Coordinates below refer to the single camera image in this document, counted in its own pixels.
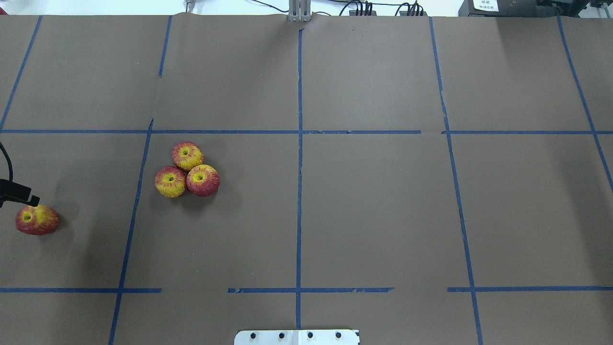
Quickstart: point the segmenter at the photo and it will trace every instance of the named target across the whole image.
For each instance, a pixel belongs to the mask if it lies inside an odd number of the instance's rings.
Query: white background
[[[287,10],[288,0],[261,0]],[[375,3],[401,4],[402,0],[375,0]],[[419,4],[430,16],[456,17],[462,0],[421,0]],[[311,10],[338,15],[344,4],[328,0],[311,0]],[[22,15],[171,15],[185,11],[185,0],[0,0],[9,14]],[[397,6],[375,5],[377,15],[394,15]],[[250,0],[196,0],[195,14],[262,15],[279,13]],[[605,18],[604,10],[588,7],[584,18]]]

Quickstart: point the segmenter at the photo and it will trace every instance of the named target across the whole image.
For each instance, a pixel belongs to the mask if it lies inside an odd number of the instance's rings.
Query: apple
[[[210,165],[201,164],[188,173],[188,189],[197,196],[209,196],[219,188],[219,174]]]
[[[183,141],[172,148],[172,161],[185,171],[204,163],[204,154],[198,145],[191,141]]]
[[[58,227],[58,213],[44,205],[26,206],[15,217],[17,230],[28,235],[46,235]]]
[[[176,198],[185,192],[185,172],[174,166],[162,168],[155,175],[155,187],[166,198]]]

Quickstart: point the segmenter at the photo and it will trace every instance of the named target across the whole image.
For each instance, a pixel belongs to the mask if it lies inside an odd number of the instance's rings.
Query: blue grid
[[[36,27],[32,33],[32,38],[28,45],[28,49],[23,58],[23,62],[20,66],[20,70],[17,74],[17,78],[13,85],[13,89],[9,96],[9,100],[4,109],[4,113],[2,116],[2,120],[0,121],[0,133],[13,133],[13,134],[146,134],[147,138],[145,141],[145,148],[143,152],[139,181],[137,184],[137,191],[134,200],[134,207],[132,210],[131,224],[128,234],[128,240],[126,243],[126,251],[124,254],[124,261],[121,270],[121,277],[117,288],[41,288],[41,287],[11,287],[11,288],[0,288],[0,293],[114,293],[116,294],[116,304],[115,311],[113,313],[113,322],[111,326],[110,336],[109,336],[109,345],[113,344],[115,337],[115,330],[118,321],[119,311],[121,307],[121,297],[124,293],[161,293],[162,289],[160,288],[125,288],[125,277],[126,271],[128,267],[129,253],[132,244],[132,235],[134,232],[135,226],[135,217],[137,213],[137,208],[140,199],[140,191],[142,187],[142,177],[145,168],[145,164],[147,161],[148,147],[151,140],[152,134],[297,134],[299,140],[299,166],[298,166],[298,193],[297,193],[297,245],[296,245],[296,287],[287,287],[287,288],[239,288],[239,289],[228,289],[228,293],[240,294],[240,293],[294,293],[296,295],[296,327],[300,329],[300,304],[301,304],[301,294],[302,293],[387,293],[392,291],[393,287],[320,287],[320,288],[306,288],[302,287],[302,149],[303,149],[303,135],[304,134],[421,134],[419,130],[357,130],[357,131],[349,131],[349,130],[304,130],[302,127],[302,35],[303,30],[299,30],[299,46],[298,46],[298,72],[299,72],[299,81],[298,81],[298,117],[299,117],[299,128],[298,130],[154,130],[153,129],[153,120],[151,121],[149,128],[147,130],[4,130],[4,124],[6,122],[7,116],[10,111],[10,107],[13,101],[13,97],[18,88],[19,81],[23,74],[23,71],[26,67],[26,63],[28,61],[28,56],[32,50],[32,46],[34,40],[36,38],[36,34],[40,28],[40,24],[42,22],[42,16],[38,17]],[[453,131],[449,126],[449,119],[447,116],[447,108],[443,98],[443,80],[441,76],[440,70],[440,62],[438,59],[438,52],[436,48],[436,37],[435,30],[433,25],[432,18],[429,18],[430,22],[430,32],[432,35],[432,46],[433,46],[433,54],[435,59],[436,66],[436,74],[438,79],[438,86],[440,92],[440,100],[441,100],[441,108],[444,114],[444,123],[445,123],[445,131],[442,134],[446,135],[447,146],[449,149],[449,158],[451,163],[452,174],[454,178],[454,187],[455,194],[457,199],[457,205],[459,209],[460,216],[460,224],[462,228],[462,238],[465,249],[465,260],[466,260],[466,268],[468,273],[469,287],[448,287],[447,291],[450,293],[454,292],[470,292],[471,298],[473,301],[473,312],[475,319],[476,332],[478,336],[479,345],[483,344],[482,332],[481,332],[481,321],[479,317],[479,307],[477,301],[477,293],[487,293],[487,292],[553,292],[553,291],[613,291],[613,287],[604,287],[604,286],[592,286],[592,285],[578,285],[578,286],[506,286],[506,287],[478,287],[474,284],[473,277],[473,269],[470,258],[470,249],[468,245],[468,235],[466,232],[465,219],[463,215],[463,207],[462,207],[462,197],[460,194],[460,187],[457,177],[457,169],[455,167],[455,158],[452,148],[452,136],[458,134],[470,134],[470,135],[530,135],[530,134],[541,134],[541,135],[592,135],[598,149],[598,153],[601,158],[601,162],[603,164],[604,172],[607,175],[607,179],[611,190],[613,191],[613,180],[611,178],[611,174],[609,172],[609,168],[607,165],[607,161],[604,157],[604,153],[602,147],[600,145],[600,140],[598,139],[599,135],[611,135],[613,131],[597,131],[595,129],[592,116],[590,114],[587,102],[585,100],[581,84],[579,82],[579,78],[576,74],[576,70],[573,65],[573,61],[570,55],[570,51],[568,45],[566,43],[566,37],[564,34],[564,29],[562,25],[562,20],[558,16],[558,28],[560,30],[560,36],[564,45],[564,49],[566,52],[566,56],[568,58],[569,67],[571,73],[573,74],[577,90],[579,92],[579,96],[581,97],[581,101],[584,107],[585,114],[587,116],[587,120],[590,124],[590,131]],[[162,72],[164,69],[164,61],[166,57],[166,50],[168,45],[168,40],[170,36],[170,29],[172,24],[172,16],[168,17],[167,28],[166,28],[166,37],[164,39],[164,48],[162,51],[162,57],[160,61],[159,68],[159,76],[162,77]]]

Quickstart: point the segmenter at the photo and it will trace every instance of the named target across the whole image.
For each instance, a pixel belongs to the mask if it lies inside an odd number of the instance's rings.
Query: white bracket
[[[240,331],[234,345],[359,345],[357,330]]]
[[[311,21],[311,0],[289,0],[289,21]]]

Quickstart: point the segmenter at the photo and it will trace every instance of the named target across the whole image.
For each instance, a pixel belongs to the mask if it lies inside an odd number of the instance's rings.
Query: blue tape line
[[[296,223],[296,329],[301,329],[302,305],[302,30],[298,30],[298,202]]]
[[[168,24],[166,24],[166,38],[164,38],[164,49],[162,49],[162,59],[159,62],[159,73],[158,75],[162,76],[162,71],[164,70],[164,62],[166,60],[166,48],[168,47],[168,37],[170,36],[170,24],[172,23],[172,16],[168,16]]]
[[[448,287],[447,292],[471,292],[470,287]],[[529,291],[613,291],[611,286],[492,286],[475,287],[476,292],[529,292]]]
[[[388,293],[393,287],[302,287],[301,293]],[[295,293],[292,287],[240,287],[228,293]]]
[[[592,131],[443,131],[441,134],[552,134],[552,135],[591,135]]]
[[[430,21],[430,34],[432,36],[432,50],[434,52],[434,61],[436,65],[436,76],[438,79],[438,91],[441,95],[441,107],[443,108],[444,121],[445,121],[445,131],[447,137],[447,146],[449,147],[449,159],[451,160],[451,171],[454,176],[454,187],[455,187],[455,198],[458,204],[458,211],[460,213],[460,224],[462,226],[462,240],[464,242],[464,256],[466,258],[466,270],[468,271],[468,282],[470,283],[470,287],[473,289],[471,291],[471,297],[473,300],[473,313],[474,313],[474,324],[477,331],[477,340],[479,345],[483,345],[483,335],[481,332],[481,318],[479,317],[479,305],[477,304],[477,293],[474,291],[474,277],[473,277],[473,265],[470,259],[470,250],[468,247],[468,235],[466,234],[466,223],[464,220],[464,210],[462,207],[462,197],[460,195],[460,186],[458,183],[458,175],[455,167],[455,158],[454,152],[451,143],[451,134],[449,127],[449,118],[447,117],[447,107],[445,106],[445,100],[443,98],[443,78],[441,76],[441,68],[438,60],[438,51],[436,49],[436,37],[434,33],[434,23],[432,21],[432,17],[428,17]]]
[[[154,130],[154,134],[298,134],[286,130]]]
[[[17,78],[15,78],[15,83],[13,84],[13,90],[11,90],[10,92],[9,101],[6,103],[6,107],[4,108],[4,114],[2,115],[2,120],[0,121],[0,132],[4,128],[4,123],[6,122],[6,118],[9,115],[10,105],[13,103],[13,97],[15,97],[15,92],[17,92],[17,87],[19,86],[21,75],[23,74],[23,70],[26,67],[26,63],[28,62],[28,57],[30,56],[30,52],[32,51],[32,46],[34,45],[34,40],[36,39],[36,34],[38,33],[38,30],[40,28],[41,21],[42,21],[42,16],[39,15],[39,18],[36,21],[36,26],[34,27],[34,32],[32,33],[32,38],[30,38],[30,44],[28,45],[26,54],[24,55],[23,61],[21,62],[21,67],[19,67]]]
[[[18,134],[145,134],[145,130],[4,130]]]
[[[117,288],[89,287],[0,287],[0,293],[118,293]],[[162,289],[123,289],[123,293],[161,293]]]
[[[151,141],[151,131],[153,129],[153,119],[149,123],[149,129],[147,131],[147,139],[145,140],[145,150],[143,152],[143,160],[140,163],[139,182],[136,186],[136,197],[134,198],[134,207],[132,208],[132,218],[130,220],[130,230],[128,232],[128,242],[126,243],[126,252],[123,257],[123,265],[121,267],[121,277],[119,280],[119,292],[117,293],[117,299],[115,301],[115,312],[113,313],[113,323],[111,324],[111,332],[109,336],[109,345],[112,345],[115,340],[115,330],[117,329],[117,319],[119,318],[119,310],[121,307],[121,295],[123,285],[126,282],[126,271],[128,270],[128,259],[130,257],[130,248],[132,246],[132,235],[134,234],[134,225],[136,223],[136,211],[139,207],[140,189],[143,184],[143,173],[145,172],[145,163],[147,162],[147,155],[149,153],[149,142]]]
[[[564,27],[562,27],[562,18],[558,15],[558,28],[560,28],[560,37],[562,37],[562,44],[564,45],[564,51],[566,52],[566,58],[568,59],[568,65],[571,68],[571,72],[573,73],[573,78],[575,80],[575,84],[577,85],[577,90],[579,91],[579,97],[581,97],[581,103],[583,104],[583,110],[585,111],[585,116],[587,116],[587,121],[590,123],[590,128],[592,129],[592,134],[594,136],[594,142],[596,143],[596,147],[598,148],[598,154],[600,155],[600,160],[603,163],[604,172],[607,175],[607,180],[609,181],[609,187],[613,192],[613,179],[611,179],[611,172],[609,171],[609,165],[607,164],[607,160],[604,157],[603,148],[600,146],[600,140],[598,139],[598,134],[596,133],[596,127],[594,126],[594,121],[592,120],[592,115],[590,114],[590,109],[587,106],[587,102],[585,100],[585,96],[583,94],[583,89],[581,88],[581,83],[579,83],[579,77],[577,76],[577,71],[575,70],[573,59],[571,58],[571,52],[568,50],[568,44],[566,43],[566,35],[564,35]]]
[[[318,131],[310,130],[304,131],[304,134],[421,134],[421,131],[347,131],[347,130],[332,130],[332,131]]]

